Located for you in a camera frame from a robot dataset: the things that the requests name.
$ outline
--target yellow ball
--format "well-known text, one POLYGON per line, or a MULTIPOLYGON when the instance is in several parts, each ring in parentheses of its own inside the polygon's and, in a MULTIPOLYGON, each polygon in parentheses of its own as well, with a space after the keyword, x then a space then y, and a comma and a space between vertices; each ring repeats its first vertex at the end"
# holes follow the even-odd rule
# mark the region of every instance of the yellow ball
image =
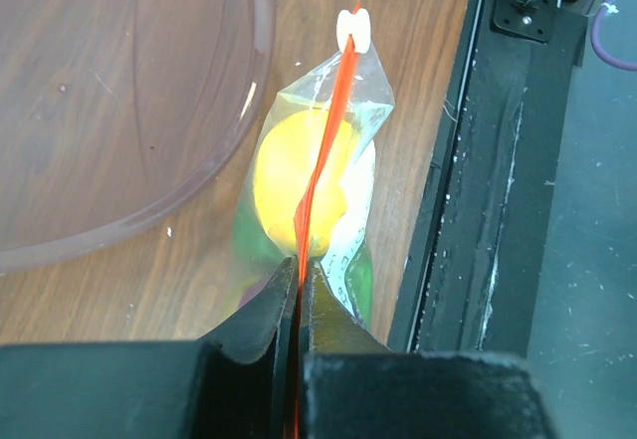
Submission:
MULTIPOLYGON (((297 251, 294 217, 319 157, 327 112, 303 110, 279 122, 263 139, 254 168, 257 216, 266 234, 287 253, 297 251)), ((338 184, 357 136, 351 124, 340 124, 318 181, 310 225, 310 255, 324 255, 331 231, 347 208, 338 184)))

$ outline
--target black surface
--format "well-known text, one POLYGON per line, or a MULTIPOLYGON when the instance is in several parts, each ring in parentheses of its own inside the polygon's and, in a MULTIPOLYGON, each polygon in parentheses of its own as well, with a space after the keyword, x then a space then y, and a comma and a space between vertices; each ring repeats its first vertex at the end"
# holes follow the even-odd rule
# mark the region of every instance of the black surface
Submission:
POLYGON ((510 358, 391 353, 297 270, 196 341, 0 347, 0 437, 555 437, 510 358))
POLYGON ((190 437, 206 357, 192 342, 0 349, 0 437, 190 437))
POLYGON ((425 274, 433 259, 433 247, 440 228, 440 218, 445 203, 445 188, 449 168, 453 162, 450 154, 456 143, 456 129, 465 96, 467 82, 472 75, 472 57, 476 32, 483 16, 484 0, 469 0, 463 24, 458 52, 454 63, 445 106, 430 162, 429 175, 418 210, 414 233, 405 264, 394 318, 387 345, 394 351, 413 351, 419 328, 422 304, 426 295, 425 274))
POLYGON ((0 347, 0 437, 282 437, 296 278, 197 341, 0 347))
MULTIPOLYGON (((484 12, 493 6, 486 0, 484 12)), ((556 16, 560 29, 547 44, 496 33, 481 19, 425 271, 418 350, 526 355, 552 198, 545 183, 585 33, 583 17, 556 16)))
POLYGON ((306 359, 310 437, 552 439, 529 374, 489 355, 306 359))

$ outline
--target plastic bag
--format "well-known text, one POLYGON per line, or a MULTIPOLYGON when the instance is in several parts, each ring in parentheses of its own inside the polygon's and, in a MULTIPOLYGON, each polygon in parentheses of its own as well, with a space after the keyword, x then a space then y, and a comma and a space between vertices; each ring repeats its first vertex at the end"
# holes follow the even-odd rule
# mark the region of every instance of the plastic bag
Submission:
MULTIPOLYGON (((375 149, 373 137, 394 97, 373 46, 357 55, 345 110, 313 197, 309 254, 334 295, 371 322, 373 268, 365 242, 375 149)), ((317 165, 343 54, 278 92, 259 136, 233 227, 234 273, 249 301, 283 259, 298 251, 295 214, 317 165)))

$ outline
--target white clamp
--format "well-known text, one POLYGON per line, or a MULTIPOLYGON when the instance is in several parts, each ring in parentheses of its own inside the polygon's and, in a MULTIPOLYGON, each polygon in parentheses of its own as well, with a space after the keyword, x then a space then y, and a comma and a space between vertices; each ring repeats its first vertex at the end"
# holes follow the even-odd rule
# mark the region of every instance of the white clamp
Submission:
POLYGON ((366 9, 358 9, 352 14, 346 9, 338 13, 336 20, 336 41, 338 48, 343 53, 347 46, 347 39, 351 35, 354 42, 354 51, 365 54, 371 46, 371 21, 366 9))

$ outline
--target wood grain surface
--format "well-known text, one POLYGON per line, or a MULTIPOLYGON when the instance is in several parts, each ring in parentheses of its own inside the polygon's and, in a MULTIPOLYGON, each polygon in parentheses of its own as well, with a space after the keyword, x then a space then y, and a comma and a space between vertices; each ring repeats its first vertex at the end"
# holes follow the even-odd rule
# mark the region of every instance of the wood grain surface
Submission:
MULTIPOLYGON (((161 224, 65 263, 0 278, 0 342, 197 337, 232 314, 232 217, 275 93, 335 52, 356 0, 278 0, 277 40, 257 124, 229 164, 161 224)), ((467 0, 360 0, 396 97, 377 137, 369 219, 372 332, 386 338, 429 167, 467 0)))

